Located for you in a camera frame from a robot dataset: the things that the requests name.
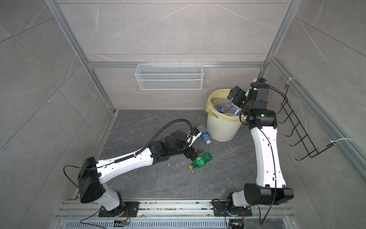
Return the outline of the clear bottle blue label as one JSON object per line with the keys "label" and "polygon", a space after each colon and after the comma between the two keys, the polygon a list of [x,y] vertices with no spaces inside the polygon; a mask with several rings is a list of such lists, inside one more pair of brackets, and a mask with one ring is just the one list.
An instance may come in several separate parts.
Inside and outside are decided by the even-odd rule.
{"label": "clear bottle blue label", "polygon": [[212,144],[212,141],[211,141],[211,136],[210,134],[208,133],[208,130],[207,128],[204,126],[204,125],[199,125],[197,127],[197,129],[200,131],[201,135],[200,135],[200,138],[201,140],[206,143],[207,145],[211,145]]}

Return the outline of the green sprite bottle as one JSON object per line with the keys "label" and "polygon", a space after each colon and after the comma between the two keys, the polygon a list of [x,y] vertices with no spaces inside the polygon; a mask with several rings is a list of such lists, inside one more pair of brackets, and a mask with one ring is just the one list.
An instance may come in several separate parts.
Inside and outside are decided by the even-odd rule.
{"label": "green sprite bottle", "polygon": [[210,162],[213,159],[210,153],[205,152],[201,156],[197,157],[192,164],[189,165],[190,170],[194,170],[195,168],[201,168],[208,162]]}

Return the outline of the pocari sweat bottle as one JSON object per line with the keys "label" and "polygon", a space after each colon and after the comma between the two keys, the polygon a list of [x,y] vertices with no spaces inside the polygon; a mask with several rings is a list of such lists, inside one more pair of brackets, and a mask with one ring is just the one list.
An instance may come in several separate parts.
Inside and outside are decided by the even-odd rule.
{"label": "pocari sweat bottle", "polygon": [[216,107],[216,110],[219,112],[219,113],[225,113],[226,111],[225,111],[225,107],[224,106],[217,106]]}

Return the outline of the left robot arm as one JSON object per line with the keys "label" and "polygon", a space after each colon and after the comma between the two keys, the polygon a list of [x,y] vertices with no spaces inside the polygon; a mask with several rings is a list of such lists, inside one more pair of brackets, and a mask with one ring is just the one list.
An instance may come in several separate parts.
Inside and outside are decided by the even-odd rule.
{"label": "left robot arm", "polygon": [[96,161],[90,157],[84,161],[78,174],[80,202],[95,202],[101,206],[99,217],[119,217],[136,212],[137,203],[124,203],[119,192],[107,186],[107,182],[119,175],[141,167],[147,167],[167,161],[171,156],[183,154],[195,160],[198,153],[192,147],[201,132],[193,133],[175,131],[161,140],[153,141],[144,149],[115,158]]}

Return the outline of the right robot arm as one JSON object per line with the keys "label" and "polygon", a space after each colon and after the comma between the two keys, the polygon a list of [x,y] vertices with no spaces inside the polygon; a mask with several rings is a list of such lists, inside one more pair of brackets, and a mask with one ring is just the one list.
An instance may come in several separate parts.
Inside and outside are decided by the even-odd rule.
{"label": "right robot arm", "polygon": [[227,99],[240,108],[239,120],[248,125],[254,140],[257,160],[256,183],[246,183],[242,191],[229,194],[228,210],[252,205],[279,205],[294,197],[283,177],[277,150],[277,119],[275,111],[267,108],[272,87],[258,78],[244,91],[231,89]]}

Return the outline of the white bin with yellow bag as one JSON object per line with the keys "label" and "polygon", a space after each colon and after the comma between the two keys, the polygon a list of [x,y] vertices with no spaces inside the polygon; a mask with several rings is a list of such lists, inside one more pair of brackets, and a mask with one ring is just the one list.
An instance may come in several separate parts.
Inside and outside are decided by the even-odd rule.
{"label": "white bin with yellow bag", "polygon": [[234,138],[243,124],[238,115],[220,113],[219,105],[213,103],[214,99],[226,99],[230,89],[218,89],[212,92],[206,102],[207,130],[211,137],[219,142],[228,142]]}

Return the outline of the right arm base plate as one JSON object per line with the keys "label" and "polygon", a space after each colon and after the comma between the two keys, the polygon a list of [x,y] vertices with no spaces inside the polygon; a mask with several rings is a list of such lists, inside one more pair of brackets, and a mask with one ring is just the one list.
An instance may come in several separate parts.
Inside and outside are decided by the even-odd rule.
{"label": "right arm base plate", "polygon": [[211,201],[215,217],[251,217],[252,211],[250,207],[233,207],[227,201],[213,199]]}

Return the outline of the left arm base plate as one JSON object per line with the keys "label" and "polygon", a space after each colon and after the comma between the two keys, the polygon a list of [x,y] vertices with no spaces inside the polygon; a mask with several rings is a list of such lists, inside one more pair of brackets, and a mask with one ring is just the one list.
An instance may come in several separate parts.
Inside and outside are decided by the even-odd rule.
{"label": "left arm base plate", "polygon": [[107,211],[104,207],[101,208],[98,217],[136,217],[139,210],[140,202],[137,201],[128,201],[123,202],[120,207],[117,207],[114,210]]}

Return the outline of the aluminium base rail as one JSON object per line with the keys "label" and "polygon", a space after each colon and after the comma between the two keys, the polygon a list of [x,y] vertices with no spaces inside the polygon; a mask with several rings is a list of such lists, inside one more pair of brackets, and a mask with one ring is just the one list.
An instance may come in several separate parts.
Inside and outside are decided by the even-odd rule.
{"label": "aluminium base rail", "polygon": [[64,201],[52,229],[296,229],[288,203],[251,206],[251,217],[215,217],[209,199],[146,199],[136,217],[98,217],[101,206],[93,202]]}

